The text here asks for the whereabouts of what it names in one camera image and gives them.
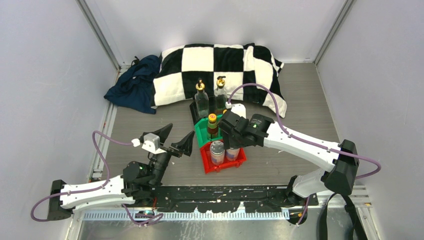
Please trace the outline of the gold-top oil bottle brown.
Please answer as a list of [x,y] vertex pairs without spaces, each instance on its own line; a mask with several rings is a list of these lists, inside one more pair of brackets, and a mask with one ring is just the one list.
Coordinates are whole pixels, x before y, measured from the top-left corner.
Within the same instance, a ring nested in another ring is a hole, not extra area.
[[216,89],[214,90],[215,114],[221,115],[226,109],[227,93],[225,91],[226,76],[218,76],[216,81]]

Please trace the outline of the gold-top clear glass bottle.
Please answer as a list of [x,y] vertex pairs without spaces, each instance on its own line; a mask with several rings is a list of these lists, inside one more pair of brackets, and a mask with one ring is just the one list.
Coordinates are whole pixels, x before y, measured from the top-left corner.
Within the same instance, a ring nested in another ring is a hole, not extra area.
[[209,115],[209,96],[206,93],[206,87],[201,78],[198,78],[195,88],[197,92],[194,95],[194,100],[198,116],[200,119],[206,118]]

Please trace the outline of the silver-lid spice jar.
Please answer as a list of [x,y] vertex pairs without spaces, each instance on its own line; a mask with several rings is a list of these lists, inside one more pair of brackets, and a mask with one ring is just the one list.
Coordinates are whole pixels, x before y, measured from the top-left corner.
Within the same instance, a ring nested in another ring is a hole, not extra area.
[[224,162],[225,159],[225,148],[222,141],[216,140],[210,144],[210,159],[211,162],[218,166]]
[[240,148],[229,148],[225,151],[225,158],[228,161],[235,161],[240,153]]

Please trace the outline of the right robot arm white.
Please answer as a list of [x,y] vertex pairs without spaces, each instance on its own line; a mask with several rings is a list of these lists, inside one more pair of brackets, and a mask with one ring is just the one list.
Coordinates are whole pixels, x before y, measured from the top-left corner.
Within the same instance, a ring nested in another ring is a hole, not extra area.
[[353,191],[359,160],[354,156],[353,142],[341,144],[323,141],[289,128],[283,128],[270,117],[254,114],[251,119],[234,112],[225,112],[218,122],[224,147],[238,149],[251,146],[267,147],[307,160],[318,169],[290,179],[285,198],[299,205],[305,198],[322,191],[348,196]]

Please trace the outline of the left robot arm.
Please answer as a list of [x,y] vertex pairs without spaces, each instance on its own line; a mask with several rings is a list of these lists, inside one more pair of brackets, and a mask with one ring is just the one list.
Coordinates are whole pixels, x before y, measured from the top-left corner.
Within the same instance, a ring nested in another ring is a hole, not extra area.
[[77,211],[99,206],[133,205],[148,207],[156,196],[154,189],[162,185],[162,179],[172,157],[190,156],[195,132],[189,132],[180,141],[165,146],[173,124],[152,132],[144,132],[139,138],[125,143],[147,151],[149,163],[131,161],[122,174],[84,184],[67,184],[63,180],[52,182],[48,197],[47,221],[68,219]]

